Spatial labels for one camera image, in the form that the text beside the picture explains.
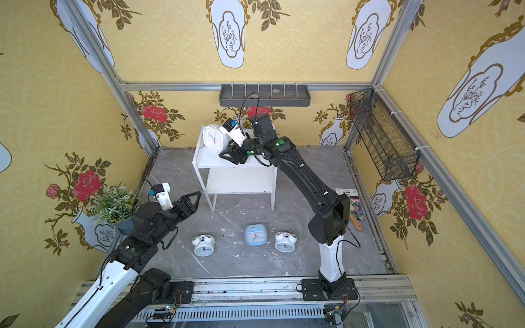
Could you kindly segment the white square alarm clock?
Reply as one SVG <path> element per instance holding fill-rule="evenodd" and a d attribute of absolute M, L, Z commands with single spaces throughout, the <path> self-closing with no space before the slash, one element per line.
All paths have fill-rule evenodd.
<path fill-rule="evenodd" d="M 229 146 L 230 139 L 227 134 L 222 132 L 218 124 L 206 125 L 202 130 L 202 141 L 204 145 L 216 153 L 221 153 Z"/>

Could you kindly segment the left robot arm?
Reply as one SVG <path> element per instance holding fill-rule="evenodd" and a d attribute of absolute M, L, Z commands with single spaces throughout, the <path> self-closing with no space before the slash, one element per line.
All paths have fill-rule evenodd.
<path fill-rule="evenodd" d="M 201 192 L 186 194 L 163 209 L 157 202 L 141 205 L 132 216 L 134 231 L 108 255 L 99 278 L 59 327 L 126 327 L 146 306 L 172 298 L 168 273 L 145 267 L 168 245 L 164 238 L 198 210 Z"/>

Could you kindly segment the blue square alarm clock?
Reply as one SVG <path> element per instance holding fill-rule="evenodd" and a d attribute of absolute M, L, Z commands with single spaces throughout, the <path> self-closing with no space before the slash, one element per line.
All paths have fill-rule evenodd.
<path fill-rule="evenodd" d="M 245 229 L 245 242 L 248 246 L 264 245 L 268 240 L 267 228 L 263 224 L 248 225 Z"/>

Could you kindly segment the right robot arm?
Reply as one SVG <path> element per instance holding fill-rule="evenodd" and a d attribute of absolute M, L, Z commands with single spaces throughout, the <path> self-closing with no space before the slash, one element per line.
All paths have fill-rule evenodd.
<path fill-rule="evenodd" d="M 262 157 L 263 165 L 273 165 L 286 174 L 307 199 L 314 216 L 308 223 L 312 237 L 319 243 L 321 266 L 316 280 L 302 281 L 305 300 L 358 300 L 354 281 L 343 266 L 344 235 L 349 231 L 351 201 L 329 188 L 303 160 L 294 143 L 278 136 L 267 114 L 250 118 L 253 137 L 229 118 L 220 131 L 231 139 L 220 157 L 233 164 L 244 164 L 249 157 Z"/>

